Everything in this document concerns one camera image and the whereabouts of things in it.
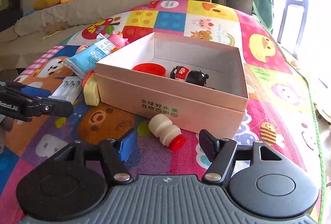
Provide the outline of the colourful cartoon play mat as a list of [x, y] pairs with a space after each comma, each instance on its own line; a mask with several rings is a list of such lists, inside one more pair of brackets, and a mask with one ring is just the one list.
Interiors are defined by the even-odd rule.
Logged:
[[[289, 65], [272, 36], [252, 16], [225, 6], [192, 0], [154, 1], [124, 11], [103, 15], [96, 23], [75, 26], [43, 38], [41, 33], [1, 44], [9, 50], [31, 52], [41, 44], [42, 52], [21, 75], [19, 82], [54, 91], [71, 71], [55, 66], [55, 60], [72, 56], [81, 45], [90, 45], [98, 34], [120, 32], [134, 42], [151, 33], [189, 37], [229, 44], [240, 51], [248, 90], [245, 116], [235, 139], [251, 144], [260, 138], [307, 171], [318, 191], [324, 190], [317, 122], [306, 80]], [[209, 166], [198, 146], [196, 133], [184, 131], [182, 150], [173, 153], [147, 130], [143, 117], [107, 105], [87, 106], [80, 96], [70, 118], [42, 116], [30, 123], [15, 121], [1, 154], [1, 223], [18, 223], [22, 209], [15, 190], [22, 179], [58, 148], [76, 138], [97, 142], [138, 131], [137, 148], [128, 168], [137, 174], [202, 175]]]

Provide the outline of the white battery holder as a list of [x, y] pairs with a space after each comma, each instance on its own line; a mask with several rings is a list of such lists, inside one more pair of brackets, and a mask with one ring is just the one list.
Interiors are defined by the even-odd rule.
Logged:
[[77, 76], [68, 76], [63, 79], [60, 86], [49, 98], [69, 101], [73, 104], [82, 90], [82, 80]]

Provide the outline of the cream bottle red cap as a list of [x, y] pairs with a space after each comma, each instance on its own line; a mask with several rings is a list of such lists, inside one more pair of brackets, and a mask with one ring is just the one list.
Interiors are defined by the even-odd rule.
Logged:
[[152, 117], [148, 124], [149, 131], [157, 137], [163, 146], [171, 151], [179, 151], [186, 143], [186, 138], [181, 129], [164, 114]]

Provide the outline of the red plastic lid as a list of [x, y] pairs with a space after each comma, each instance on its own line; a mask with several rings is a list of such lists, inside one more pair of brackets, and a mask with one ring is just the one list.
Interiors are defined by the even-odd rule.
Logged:
[[161, 77], [166, 76], [166, 68], [157, 63], [141, 63], [134, 66], [132, 70]]

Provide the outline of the pink cardboard box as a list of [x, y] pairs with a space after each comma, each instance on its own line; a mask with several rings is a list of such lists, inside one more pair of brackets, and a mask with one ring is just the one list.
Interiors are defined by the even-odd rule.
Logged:
[[[167, 73], [184, 66], [209, 77], [198, 86], [136, 71], [142, 63]], [[239, 49], [196, 38], [151, 33], [100, 60], [96, 77], [103, 103], [146, 118], [164, 114], [181, 129], [206, 129], [217, 138], [235, 136], [248, 104]]]

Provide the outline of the yellow bottle pink cap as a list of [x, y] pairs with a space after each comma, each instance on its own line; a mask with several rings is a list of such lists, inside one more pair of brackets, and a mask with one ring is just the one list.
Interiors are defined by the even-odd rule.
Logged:
[[80, 53], [81, 51], [87, 49], [89, 46], [88, 45], [81, 45], [78, 47], [78, 49], [76, 50], [75, 54]]

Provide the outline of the beige sofa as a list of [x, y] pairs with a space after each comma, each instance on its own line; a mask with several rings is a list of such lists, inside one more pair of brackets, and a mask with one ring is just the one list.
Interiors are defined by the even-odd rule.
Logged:
[[[26, 68], [49, 49], [65, 40], [82, 25], [91, 25], [136, 6], [159, 0], [74, 0], [59, 4], [15, 21], [1, 31], [1, 71]], [[69, 28], [42, 39], [47, 24], [67, 22]]]

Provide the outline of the black red toy figure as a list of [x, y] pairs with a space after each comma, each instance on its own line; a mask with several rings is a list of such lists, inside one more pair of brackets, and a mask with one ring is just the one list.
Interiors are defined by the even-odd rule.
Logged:
[[172, 69], [170, 78], [198, 86], [205, 86], [209, 75], [199, 70], [191, 70], [185, 66], [176, 66]]

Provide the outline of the yellow flat cushion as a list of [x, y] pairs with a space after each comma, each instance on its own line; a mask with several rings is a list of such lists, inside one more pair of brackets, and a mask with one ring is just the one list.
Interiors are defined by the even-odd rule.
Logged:
[[42, 10], [44, 8], [49, 8], [61, 3], [61, 0], [38, 0], [33, 3], [32, 8], [34, 10]]

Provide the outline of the orange plastic toy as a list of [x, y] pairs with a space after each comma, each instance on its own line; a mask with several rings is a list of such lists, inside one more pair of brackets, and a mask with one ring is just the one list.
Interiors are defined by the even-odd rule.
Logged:
[[114, 49], [111, 50], [111, 53], [114, 53], [114, 52], [118, 51], [120, 48], [121, 48], [121, 47], [117, 47], [117, 46], [114, 47]]

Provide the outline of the brown leaf toy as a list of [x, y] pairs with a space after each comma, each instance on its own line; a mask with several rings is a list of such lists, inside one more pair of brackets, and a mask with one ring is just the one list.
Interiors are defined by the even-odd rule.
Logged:
[[44, 29], [45, 36], [43, 37], [43, 39], [51, 37], [52, 35], [66, 29], [68, 29], [67, 21], [58, 21], [54, 24], [46, 23], [46, 27]]

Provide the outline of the yellow toy camera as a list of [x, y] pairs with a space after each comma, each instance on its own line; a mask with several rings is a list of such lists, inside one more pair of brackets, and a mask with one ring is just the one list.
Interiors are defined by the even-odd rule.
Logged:
[[85, 104], [89, 106], [98, 106], [100, 95], [96, 81], [96, 73], [91, 69], [82, 82]]

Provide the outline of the blue white tissue pack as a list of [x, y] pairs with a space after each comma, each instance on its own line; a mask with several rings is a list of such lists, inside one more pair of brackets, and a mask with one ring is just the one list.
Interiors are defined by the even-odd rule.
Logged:
[[84, 79], [91, 69], [96, 70], [96, 62], [110, 55], [115, 47], [104, 35], [99, 34], [96, 43], [74, 56], [66, 58], [62, 64], [73, 71], [80, 79]]

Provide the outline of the green hanging towel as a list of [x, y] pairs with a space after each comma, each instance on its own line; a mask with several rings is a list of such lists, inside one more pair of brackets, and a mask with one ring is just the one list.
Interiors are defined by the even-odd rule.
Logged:
[[273, 32], [273, 0], [253, 0], [252, 12], [270, 33]]

